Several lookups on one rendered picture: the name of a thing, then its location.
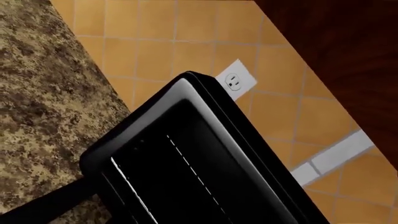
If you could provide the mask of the black toaster oven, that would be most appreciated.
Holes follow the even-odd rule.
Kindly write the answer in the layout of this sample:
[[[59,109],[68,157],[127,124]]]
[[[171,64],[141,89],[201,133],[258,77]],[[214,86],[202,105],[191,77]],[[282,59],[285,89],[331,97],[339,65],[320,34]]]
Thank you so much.
[[[208,75],[184,72],[91,145],[107,224],[330,224]]]

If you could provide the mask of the white wall power outlet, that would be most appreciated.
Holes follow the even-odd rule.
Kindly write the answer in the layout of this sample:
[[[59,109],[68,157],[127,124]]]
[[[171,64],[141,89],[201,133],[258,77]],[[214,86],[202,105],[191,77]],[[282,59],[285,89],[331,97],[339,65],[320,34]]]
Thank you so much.
[[[215,78],[234,101],[257,84],[240,59],[236,59]]]

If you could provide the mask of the dark wood wall cabinet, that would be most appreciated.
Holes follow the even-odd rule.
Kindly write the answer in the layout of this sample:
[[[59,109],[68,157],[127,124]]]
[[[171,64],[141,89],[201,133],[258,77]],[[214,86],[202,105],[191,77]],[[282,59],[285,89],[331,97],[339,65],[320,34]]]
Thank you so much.
[[[254,0],[398,170],[398,0]]]

